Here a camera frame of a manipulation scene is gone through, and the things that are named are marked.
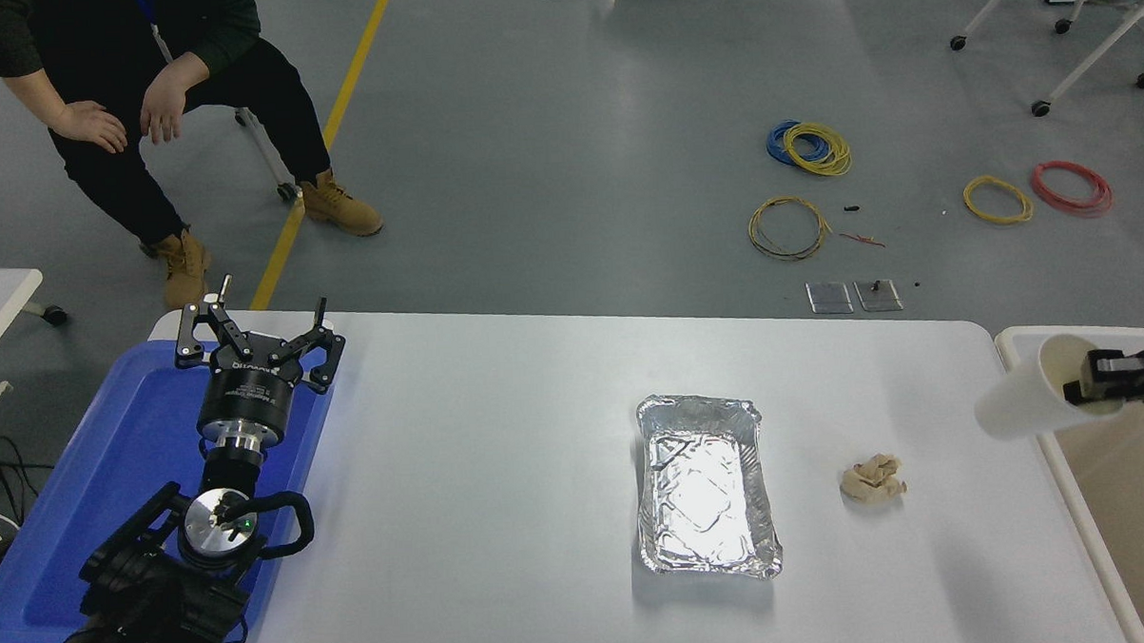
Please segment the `person's left hand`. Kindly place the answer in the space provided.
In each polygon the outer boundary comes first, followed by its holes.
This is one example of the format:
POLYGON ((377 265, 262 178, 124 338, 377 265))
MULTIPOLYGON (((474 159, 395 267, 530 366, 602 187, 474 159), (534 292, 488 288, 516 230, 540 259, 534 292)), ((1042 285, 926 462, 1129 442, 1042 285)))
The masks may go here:
POLYGON ((209 68, 194 53, 184 53, 154 76, 142 102, 142 130, 154 145, 181 136, 186 93, 209 77, 209 68))

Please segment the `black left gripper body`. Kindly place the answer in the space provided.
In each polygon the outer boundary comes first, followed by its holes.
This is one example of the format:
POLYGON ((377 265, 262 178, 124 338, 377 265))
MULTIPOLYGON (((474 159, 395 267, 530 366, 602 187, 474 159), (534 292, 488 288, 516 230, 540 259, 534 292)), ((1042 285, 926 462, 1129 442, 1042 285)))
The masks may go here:
POLYGON ((283 436, 300 379, 299 359, 273 366, 268 357, 239 360, 235 354, 217 354, 210 360, 199 434, 219 438, 222 424, 245 422, 259 424, 267 435, 283 436))

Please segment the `person's right hand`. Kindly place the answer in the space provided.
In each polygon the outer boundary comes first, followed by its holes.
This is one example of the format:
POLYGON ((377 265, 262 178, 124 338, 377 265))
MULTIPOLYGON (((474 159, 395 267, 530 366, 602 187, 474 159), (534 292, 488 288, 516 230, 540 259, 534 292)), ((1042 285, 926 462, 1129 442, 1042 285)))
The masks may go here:
POLYGON ((124 153, 130 146, 122 121, 95 101, 58 105, 45 114, 43 124, 62 138, 95 144, 109 154, 124 153))

